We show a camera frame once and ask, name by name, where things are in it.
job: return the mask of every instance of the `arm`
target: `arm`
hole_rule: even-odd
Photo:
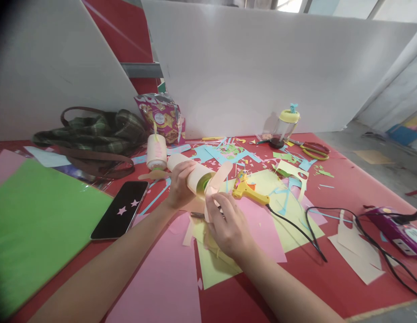
[[[223,217],[214,204],[222,207]],[[206,198],[210,231],[221,250],[240,266],[282,322],[344,322],[324,301],[271,260],[255,243],[231,195]]]
[[[165,201],[72,276],[30,322],[95,322],[109,310],[164,226],[190,202],[186,178],[195,162],[178,164]]]

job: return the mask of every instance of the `brown strap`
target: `brown strap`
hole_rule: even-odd
[[[99,153],[90,150],[70,149],[61,146],[59,146],[59,153],[61,155],[65,155],[67,159],[71,162],[71,164],[73,164],[78,169],[81,169],[85,173],[97,177],[120,179],[129,174],[132,174],[135,171],[134,162],[132,161],[132,159],[122,155],[117,155],[113,153]],[[106,165],[106,163],[103,163],[101,161],[125,162],[129,166],[124,169],[113,170],[106,174],[100,171],[100,168]]]
[[[62,114],[61,114],[61,122],[62,124],[67,127],[69,125],[68,121],[65,119],[65,113],[67,111],[70,110],[83,110],[83,111],[90,111],[90,112],[94,112],[94,113],[98,113],[98,114],[104,114],[104,111],[102,110],[98,110],[98,109],[94,109],[94,108],[88,108],[88,107],[71,107],[71,108],[67,108],[65,109]]]

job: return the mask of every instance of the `red tablecloth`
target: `red tablecloth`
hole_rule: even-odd
[[[323,143],[314,134],[296,134],[292,138],[299,141]],[[247,142],[238,144],[250,152],[255,153],[261,159],[273,158],[273,150],[268,144],[256,146],[249,144],[249,141],[254,139],[253,137],[245,137],[243,139],[246,139]],[[18,147],[21,148],[22,143],[0,143],[0,150],[7,147],[14,151]],[[335,177],[315,175],[314,167],[311,167],[309,170],[310,175],[307,183],[306,196],[314,205],[342,207],[356,214],[363,212],[363,205],[391,206],[404,214],[412,214],[416,211],[409,203],[365,173],[335,149],[332,147],[330,149],[330,159],[327,161],[318,161],[315,165],[323,165],[324,170],[330,172]],[[292,153],[304,155],[297,146],[290,147],[288,150]],[[184,154],[191,156],[195,154],[195,151],[190,150]],[[253,162],[253,172],[263,169],[261,164]],[[107,192],[111,195],[117,194],[125,181],[137,180],[140,174],[147,173],[147,171],[145,164],[137,165],[134,174],[131,174],[125,179],[112,182]],[[321,188],[319,184],[334,186],[335,188]],[[164,187],[165,184],[162,182],[155,184],[143,201],[140,211],[145,209]],[[167,194],[165,192],[154,203],[149,212]],[[415,299],[413,294],[403,287],[389,272],[386,264],[383,264],[383,268],[387,273],[372,282],[369,286],[366,286],[327,239],[328,236],[337,234],[338,223],[338,220],[328,218],[328,223],[321,226],[325,236],[319,238],[318,242],[328,259],[328,263],[323,263],[313,246],[306,244],[288,252],[288,262],[281,264],[281,266],[304,283],[344,318]],[[366,220],[363,220],[362,224],[365,230],[377,242],[381,243],[379,230]],[[11,322],[26,322],[69,277],[110,244],[111,242],[90,243],[57,276],[29,300],[11,318]],[[392,255],[404,261],[417,277],[417,260],[405,258],[389,243],[383,243],[383,247]],[[201,277],[197,248],[195,248],[195,253],[197,272],[198,276]],[[402,275],[402,277],[410,286],[417,290],[417,283],[406,275]],[[207,290],[200,291],[200,306],[202,322],[204,323],[237,321],[266,322],[274,318],[268,306],[245,274],[239,274]],[[306,302],[303,300],[303,310],[305,310],[305,306]]]

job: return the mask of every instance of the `yellow glue gun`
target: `yellow glue gun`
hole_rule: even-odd
[[[247,174],[243,170],[239,172],[239,175],[235,179],[234,188],[232,190],[232,196],[239,200],[244,195],[251,198],[255,202],[258,202],[261,205],[266,205],[270,203],[270,197],[256,193],[255,186],[253,185],[252,188],[252,185],[249,185],[246,182],[246,179]]]

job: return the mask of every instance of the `cardboard tube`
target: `cardboard tube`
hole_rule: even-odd
[[[181,163],[192,160],[182,154],[174,154],[168,158],[167,166],[170,171],[173,171],[174,167]],[[211,169],[196,163],[195,169],[187,177],[187,186],[189,189],[197,195],[199,198],[204,198],[204,189],[209,180],[215,175]]]
[[[147,140],[147,163],[148,169],[159,168],[164,170],[167,165],[167,145],[162,135],[150,135]]]

